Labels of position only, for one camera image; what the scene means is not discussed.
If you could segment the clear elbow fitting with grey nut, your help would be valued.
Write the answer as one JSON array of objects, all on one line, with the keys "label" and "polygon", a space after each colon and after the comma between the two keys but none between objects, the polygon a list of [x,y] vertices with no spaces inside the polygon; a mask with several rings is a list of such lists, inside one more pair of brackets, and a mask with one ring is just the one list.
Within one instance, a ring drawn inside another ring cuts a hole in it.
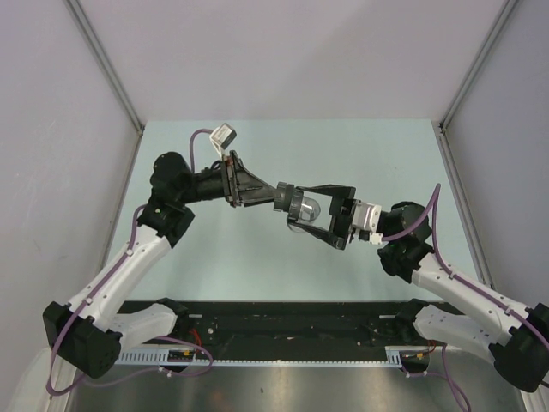
[{"label": "clear elbow fitting with grey nut", "polygon": [[287,212],[287,227],[295,233],[303,233],[304,230],[296,227],[295,223],[312,224],[321,214],[321,206],[302,192],[293,195]]}]

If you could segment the dark grey threaded ring nut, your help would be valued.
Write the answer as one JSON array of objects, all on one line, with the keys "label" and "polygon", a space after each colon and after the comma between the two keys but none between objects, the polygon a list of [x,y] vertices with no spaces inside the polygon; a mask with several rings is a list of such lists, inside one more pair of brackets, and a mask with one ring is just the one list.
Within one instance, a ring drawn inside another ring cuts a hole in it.
[{"label": "dark grey threaded ring nut", "polygon": [[295,185],[279,182],[274,198],[274,211],[290,213],[293,209],[293,194]]}]

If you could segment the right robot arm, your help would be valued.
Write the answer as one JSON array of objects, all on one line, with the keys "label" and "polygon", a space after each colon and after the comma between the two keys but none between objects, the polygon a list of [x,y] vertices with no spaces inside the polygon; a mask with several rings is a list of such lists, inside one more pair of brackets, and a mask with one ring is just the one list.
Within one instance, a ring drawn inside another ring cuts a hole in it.
[{"label": "right robot arm", "polygon": [[421,338],[448,343],[491,363],[517,389],[548,385],[548,307],[528,306],[465,276],[447,263],[437,239],[434,189],[427,205],[400,202],[385,210],[355,198],[352,186],[280,186],[275,208],[287,225],[342,251],[354,239],[377,246],[383,270],[458,310],[452,315],[422,300],[398,314],[395,333],[405,344]]}]

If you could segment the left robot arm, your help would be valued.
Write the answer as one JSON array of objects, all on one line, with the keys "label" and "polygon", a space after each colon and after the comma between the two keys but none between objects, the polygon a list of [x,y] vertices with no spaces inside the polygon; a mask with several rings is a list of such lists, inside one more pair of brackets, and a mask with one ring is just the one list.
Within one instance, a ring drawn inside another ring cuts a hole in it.
[{"label": "left robot arm", "polygon": [[178,343],[189,335],[189,311],[174,300],[163,298],[131,314],[118,311],[183,238],[195,217],[190,204],[223,198],[233,207],[248,207],[276,197],[275,187],[249,172],[234,151],[199,173],[182,155],[162,154],[150,184],[150,198],[135,211],[130,239],[115,258],[67,304],[52,302],[43,312],[53,355],[92,379],[105,375],[127,349],[161,337]]}]

